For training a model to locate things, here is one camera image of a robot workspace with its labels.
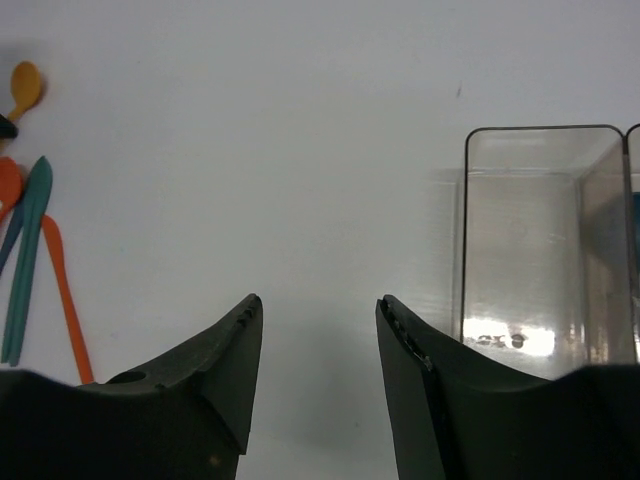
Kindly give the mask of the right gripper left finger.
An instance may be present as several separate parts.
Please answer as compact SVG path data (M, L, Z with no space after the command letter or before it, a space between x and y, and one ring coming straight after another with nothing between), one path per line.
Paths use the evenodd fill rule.
M1 374L5 479L232 479L247 451L263 305L223 318L106 383Z

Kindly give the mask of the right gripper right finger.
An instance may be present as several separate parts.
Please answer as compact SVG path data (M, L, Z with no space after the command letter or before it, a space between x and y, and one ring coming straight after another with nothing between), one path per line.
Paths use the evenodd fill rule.
M637 366L546 380L463 345L391 295L375 316L400 478L638 477Z

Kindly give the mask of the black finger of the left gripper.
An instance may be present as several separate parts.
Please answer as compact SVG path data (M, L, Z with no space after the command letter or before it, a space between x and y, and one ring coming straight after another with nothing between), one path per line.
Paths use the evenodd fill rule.
M0 139L11 140L18 136L17 126L4 115L0 115Z

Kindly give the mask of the dark blue spoon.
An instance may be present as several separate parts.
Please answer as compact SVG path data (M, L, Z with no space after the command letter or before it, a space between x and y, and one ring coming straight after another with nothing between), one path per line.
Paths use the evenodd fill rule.
M631 216L631 227L632 227L632 246L633 246L633 256L634 260L632 262L632 273L633 275L633 318L634 318L634 337L636 349L639 352L639 254L640 254L640 246L639 246L639 192L634 192L632 194L632 216Z

